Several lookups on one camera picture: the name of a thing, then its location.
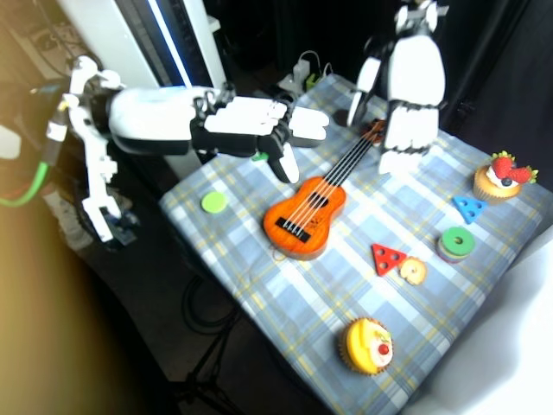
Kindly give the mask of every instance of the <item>guitar string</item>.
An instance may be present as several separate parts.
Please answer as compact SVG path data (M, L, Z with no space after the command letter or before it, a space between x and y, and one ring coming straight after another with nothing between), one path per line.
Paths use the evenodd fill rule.
M355 147L357 147L358 145L362 144L362 140L359 140L357 141L356 143L354 143L350 148L349 150L347 151L347 153L342 156L342 158L330 169L330 171L327 173L327 176L332 176L334 173L335 173L335 170L337 169L341 169L343 167L343 163L341 163L345 158L346 156L350 156L350 154L352 154L352 152L354 151ZM322 180L316 188L314 188L311 193L309 193L308 197L302 202L300 203L300 205L296 208L296 210L292 213L292 215L284 222L284 225L283 227L286 228L288 226L289 223L293 223L294 220L293 218L294 217L299 217L299 215L301 215L303 213L303 210L305 208L308 208L309 206L309 199L311 198L311 196L315 195L317 192L321 191L325 186L327 185L327 183L325 183L324 180Z
M294 228L292 230L292 233L294 233L295 229L297 228L297 223L295 223L295 220L302 217L304 215L304 212L306 209L310 208L310 205L312 203L311 198L314 195L319 195L321 192L325 191L325 189L328 186L328 182L333 180L345 167L345 162L351 157L354 156L359 150L360 147L363 145L363 138L361 138L359 141L357 141L350 149L349 151L342 156L342 158L334 165L334 167L326 174L327 180L324 178L321 180L321 182L317 185L316 188L314 188L308 195L308 197L305 198L305 200L301 203L301 205L294 211L294 213L289 217L288 221L292 224L294 224Z
M371 137L372 134L378 129L378 125L375 125L374 127L372 127L372 129L370 131L368 131L367 133L363 134L363 136L361 136L361 139L342 157L342 159L339 160L339 162L336 164L335 167L339 167L332 175L327 175L325 176L325 178L323 178L323 180L321 181L321 183L319 184L319 186L317 186L317 188L315 190L313 190L311 192L311 194L309 195L309 197L306 199L306 201L309 200L309 198L313 195L313 194L317 194L319 193L319 196L321 196L321 189L323 192L326 192L328 189L332 189L332 188L335 188L335 186L332 186L331 184L329 184L330 182L332 182L336 177L340 176L341 173L345 170L345 169L349 169L349 166L350 166L350 158L355 158L357 156L357 154L359 154L358 150L359 149L362 149L365 144L367 143L367 140L368 140L368 137ZM325 201L325 198L324 197L321 197L320 200L318 200L316 203L318 203L318 206L316 207L310 207L309 206L309 203L306 204L306 206L302 209L302 211L300 213L297 214L296 218L301 218L300 220L296 221L296 219L293 219L292 220L292 217L289 218L289 220L291 221L291 223L294 223L294 227L292 228L291 232L292 234L296 234L296 231L298 229L302 229L302 226L301 226L301 223L302 223L302 219L305 217L305 215L308 214L309 212L309 208L319 208L322 203L324 203Z
M361 158L365 155L365 153L372 147L372 140L367 140L366 144L365 144L365 148L359 153L359 157L357 157L357 159L350 165L348 166L348 171L345 171L344 172L344 175L342 176L343 178L347 177L347 175L349 175L352 170L355 168L355 166L357 165L357 163L361 160ZM300 230L302 230L308 223L309 221L313 218L313 216L315 216L315 214L317 213L317 209L320 208L322 206L322 204L324 203L325 199L327 199L328 197L330 197L330 195L336 190L336 188L338 188L338 186L329 186L330 187L330 191L327 192L327 194L323 195L322 198L321 198L321 201L313 207L313 212L311 213L311 215L306 219L306 220L302 220L300 223Z

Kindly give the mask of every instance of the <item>sound hole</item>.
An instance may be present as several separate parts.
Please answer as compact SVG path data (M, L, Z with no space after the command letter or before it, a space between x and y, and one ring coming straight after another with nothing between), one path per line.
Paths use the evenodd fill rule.
M328 199L318 193L309 195L308 203L310 208L324 208L328 204Z

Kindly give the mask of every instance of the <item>red triangle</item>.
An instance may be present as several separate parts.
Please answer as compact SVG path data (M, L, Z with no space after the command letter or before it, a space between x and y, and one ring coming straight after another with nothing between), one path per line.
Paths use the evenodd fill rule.
M372 256L374 256L374 263L379 277L385 275L386 272L394 266L398 266L407 258L407 255L403 252L379 244L372 244Z

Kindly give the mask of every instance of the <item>cherry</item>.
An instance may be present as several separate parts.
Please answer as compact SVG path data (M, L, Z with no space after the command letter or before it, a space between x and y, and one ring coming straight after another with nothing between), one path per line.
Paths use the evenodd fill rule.
M388 354L390 353L390 348L385 344L381 344L380 346L378 346L378 352L380 354Z

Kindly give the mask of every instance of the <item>plaid tablecloth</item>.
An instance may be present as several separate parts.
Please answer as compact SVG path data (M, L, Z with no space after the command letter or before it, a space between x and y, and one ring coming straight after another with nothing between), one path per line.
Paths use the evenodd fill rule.
M332 116L349 108L351 87L330 76L300 105ZM373 115L382 118L384 104L373 103ZM320 147L295 149L302 178L323 176L356 139L331 120ZM441 132L419 171L396 178L378 175L378 151L371 149L343 185L348 200L327 250L306 262L284 258L264 235L266 210L299 186L278 182L265 162L218 156L165 194L161 206L323 401L338 413L392 414L445 354L553 203L550 192L527 185L519 197L464 225L450 199L472 197L474 170L488 159ZM229 201L216 215L200 207L213 190ZM435 254L435 241L459 225L470 230L477 247L459 265L449 265ZM425 261L426 281L411 286L395 269L377 277L372 243ZM394 340L390 366L373 377L352 372L338 354L339 333L360 316L378 319Z

